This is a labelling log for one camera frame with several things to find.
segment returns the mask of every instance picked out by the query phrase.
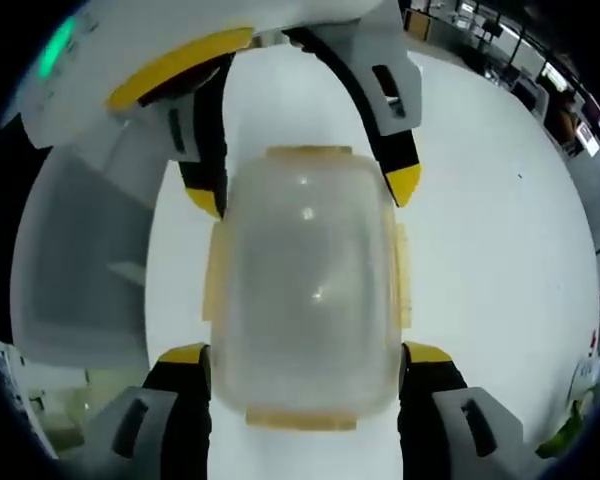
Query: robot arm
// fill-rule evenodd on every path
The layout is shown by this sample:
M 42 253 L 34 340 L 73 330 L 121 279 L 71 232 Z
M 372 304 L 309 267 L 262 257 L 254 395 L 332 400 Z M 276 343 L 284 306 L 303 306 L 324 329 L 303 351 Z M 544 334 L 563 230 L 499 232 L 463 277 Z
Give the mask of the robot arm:
M 362 118 L 396 205 L 405 206 L 420 179 L 412 130 L 421 122 L 422 98 L 420 70 L 405 55 L 397 4 L 387 0 L 357 20 L 297 27 L 284 33 L 302 44 L 305 51 L 314 53 L 343 83 Z M 195 88 L 191 97 L 181 97 L 179 108 L 169 109 L 168 120 L 187 193 L 216 218 L 222 218 L 226 207 L 222 96 L 234 55 L 209 60 L 206 69 L 215 68 L 211 78 Z M 205 70 L 204 65 L 195 67 L 194 76 L 201 67 Z M 183 83 L 199 83 L 200 74 L 195 81 L 186 72 L 180 78 L 184 82 L 174 79 L 171 86 L 158 89 L 166 94 L 177 93 Z M 191 130 L 184 128 L 190 118 L 193 137 Z
M 209 347 L 165 353 L 87 426 L 63 470 L 78 480 L 207 478 Z M 545 467 L 522 424 L 480 388 L 467 388 L 442 350 L 403 345 L 398 431 L 407 479 L 522 480 Z
M 36 148 L 66 145 L 163 82 L 253 35 L 361 17 L 381 0 L 90 0 L 58 28 L 18 87 Z

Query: white table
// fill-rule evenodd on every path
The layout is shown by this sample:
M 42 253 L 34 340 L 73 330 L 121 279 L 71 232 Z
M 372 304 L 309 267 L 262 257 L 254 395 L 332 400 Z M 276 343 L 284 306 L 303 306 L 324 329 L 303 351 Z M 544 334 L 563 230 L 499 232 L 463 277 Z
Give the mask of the white table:
M 470 385 L 508 407 L 536 441 L 563 406 L 597 325 L 596 262 L 584 210 L 542 129 L 509 93 L 457 66 L 410 54 L 423 70 L 415 139 L 423 176 L 398 210 L 409 236 L 412 328 L 447 350 Z M 228 170 L 270 145 L 350 145 L 371 156 L 344 87 L 289 46 L 240 54 L 227 84 Z M 201 321 L 212 219 L 165 174 L 146 286 L 151 364 L 209 341 Z M 247 428 L 212 400 L 209 478 L 401 477 L 397 405 L 346 434 Z

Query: plastic container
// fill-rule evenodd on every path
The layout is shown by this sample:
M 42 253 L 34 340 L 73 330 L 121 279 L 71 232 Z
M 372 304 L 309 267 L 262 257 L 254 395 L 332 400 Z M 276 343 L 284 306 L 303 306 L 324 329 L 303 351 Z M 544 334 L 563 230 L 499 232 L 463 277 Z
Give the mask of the plastic container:
M 393 401 L 401 358 L 394 227 L 372 159 L 336 147 L 278 148 L 242 164 L 213 239 L 210 268 L 221 277 L 214 395 L 247 418 L 305 421 L 356 419 Z

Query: desk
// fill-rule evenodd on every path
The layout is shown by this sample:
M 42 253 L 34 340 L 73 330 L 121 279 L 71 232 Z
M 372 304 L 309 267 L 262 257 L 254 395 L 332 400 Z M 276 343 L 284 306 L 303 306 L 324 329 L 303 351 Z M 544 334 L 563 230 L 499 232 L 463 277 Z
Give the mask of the desk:
M 423 165 L 407 208 L 412 328 L 404 337 L 455 359 L 535 441 L 566 399 L 597 326 L 596 260 L 584 210 L 564 164 L 516 98 L 485 79 L 410 54 L 423 71 Z M 242 53 L 224 102 L 228 171 L 270 145 L 350 145 L 371 155 L 355 107 L 331 72 L 290 46 Z M 209 341 L 201 321 L 212 219 L 166 171 L 148 258 L 150 361 Z M 211 402 L 209 478 L 401 477 L 397 404 L 343 434 L 247 428 Z

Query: yellow trim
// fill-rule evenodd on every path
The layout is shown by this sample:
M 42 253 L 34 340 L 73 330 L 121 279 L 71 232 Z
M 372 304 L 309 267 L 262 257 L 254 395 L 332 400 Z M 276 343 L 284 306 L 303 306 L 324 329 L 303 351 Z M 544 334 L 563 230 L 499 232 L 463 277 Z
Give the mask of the yellow trim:
M 398 274 L 398 312 L 400 328 L 411 327 L 411 291 L 409 282 L 409 265 L 407 250 L 407 232 L 404 224 L 398 223 L 395 228 L 395 248 Z
M 195 188 L 187 188 L 187 195 L 193 200 L 198 207 L 207 212 L 214 218 L 220 220 L 220 214 L 216 208 L 216 197 L 209 190 L 197 190 Z
M 384 212 L 384 223 L 385 228 L 387 229 L 387 251 L 392 252 L 391 261 L 389 262 L 389 284 L 391 285 L 391 289 L 389 292 L 390 295 L 390 303 L 391 303 L 391 316 L 393 317 L 393 321 L 395 323 L 395 327 L 398 329 L 402 328 L 402 320 L 400 318 L 400 273 L 398 271 L 398 248 L 397 248 L 397 231 L 396 231 L 396 221 L 393 216 L 393 206 L 385 208 Z M 391 343 L 391 332 L 387 331 L 387 338 L 385 339 L 385 347 L 388 348 L 388 345 Z
M 420 164 L 387 173 L 387 181 L 398 207 L 404 207 L 420 181 Z
M 160 355 L 158 362 L 197 364 L 200 363 L 200 352 L 204 347 L 204 343 L 194 343 L 193 345 L 172 348 L 167 353 Z
M 451 362 L 451 357 L 438 347 L 431 347 L 422 343 L 404 342 L 409 349 L 412 363 L 423 362 Z
M 185 70 L 225 53 L 247 47 L 253 28 L 237 28 L 212 33 L 176 48 L 149 62 L 116 88 L 107 100 L 113 110 L 129 108 L 142 95 Z
M 266 155 L 267 157 L 324 157 L 326 155 L 353 155 L 353 149 L 351 147 L 339 145 L 281 145 L 267 148 Z
M 355 430 L 357 418 L 348 413 L 291 413 L 248 408 L 247 425 L 273 430 L 345 432 Z
M 222 222 L 216 222 L 211 230 L 207 273 L 204 280 L 202 320 L 221 322 L 224 315 L 224 284 L 227 268 L 227 244 Z

